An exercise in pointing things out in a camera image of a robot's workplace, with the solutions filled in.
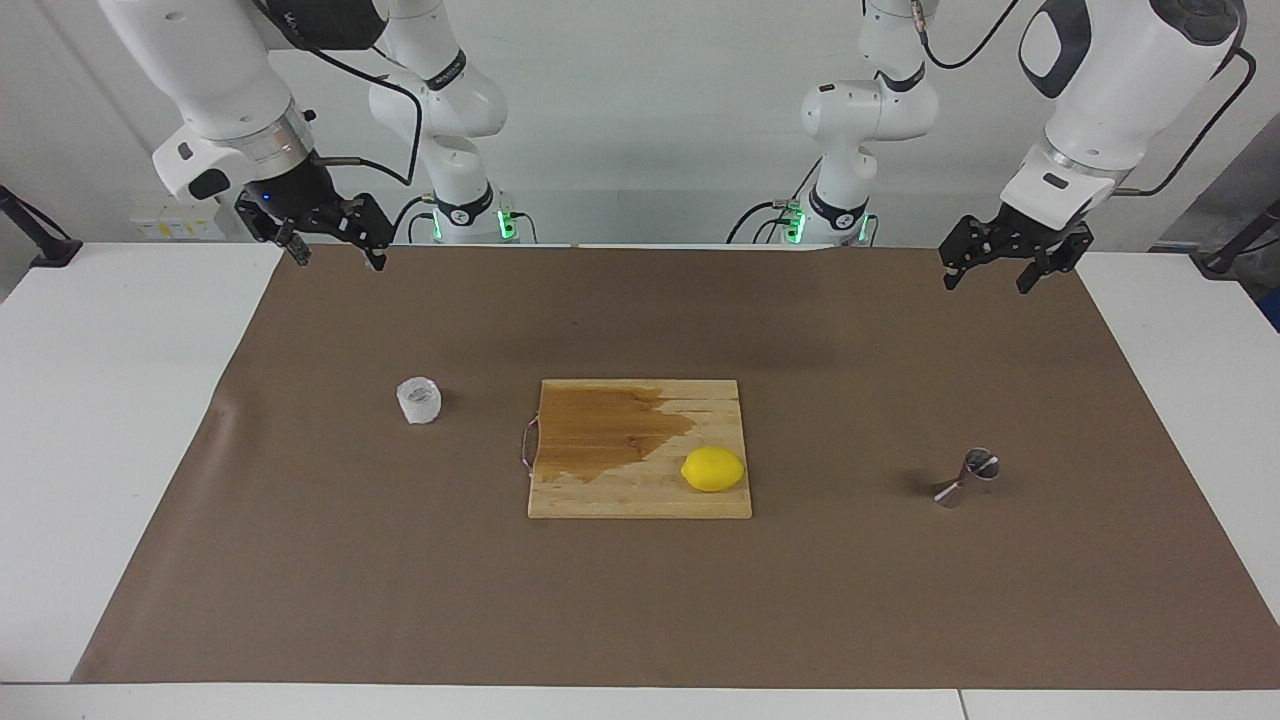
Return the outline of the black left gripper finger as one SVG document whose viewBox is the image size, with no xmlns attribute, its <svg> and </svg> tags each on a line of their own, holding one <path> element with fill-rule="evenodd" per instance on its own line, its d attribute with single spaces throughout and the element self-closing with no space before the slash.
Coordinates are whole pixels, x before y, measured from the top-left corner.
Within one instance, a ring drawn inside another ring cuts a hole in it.
<svg viewBox="0 0 1280 720">
<path fill-rule="evenodd" d="M 940 245 L 947 291 L 956 290 L 970 269 L 991 260 L 988 238 L 989 225 L 975 217 L 963 217 L 948 232 Z"/>
<path fill-rule="evenodd" d="M 1030 263 L 1018 277 L 1018 292 L 1029 293 L 1042 278 L 1071 272 L 1093 241 L 1094 236 L 1089 228 L 1075 228 L 1052 249 L 1037 246 Z"/>
</svg>

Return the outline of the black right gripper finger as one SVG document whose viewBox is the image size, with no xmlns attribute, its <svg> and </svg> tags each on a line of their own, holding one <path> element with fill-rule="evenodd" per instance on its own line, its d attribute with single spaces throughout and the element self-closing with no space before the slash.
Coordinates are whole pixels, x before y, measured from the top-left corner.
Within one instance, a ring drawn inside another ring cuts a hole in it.
<svg viewBox="0 0 1280 720">
<path fill-rule="evenodd" d="M 320 206 L 320 231 L 361 251 L 367 265 L 383 272 L 390 247 L 390 219 L 370 193 L 338 197 Z"/>
<path fill-rule="evenodd" d="M 293 220 L 278 222 L 252 200 L 238 200 L 237 215 L 255 241 L 275 245 L 298 266 L 310 264 L 311 249 L 296 231 Z"/>
</svg>

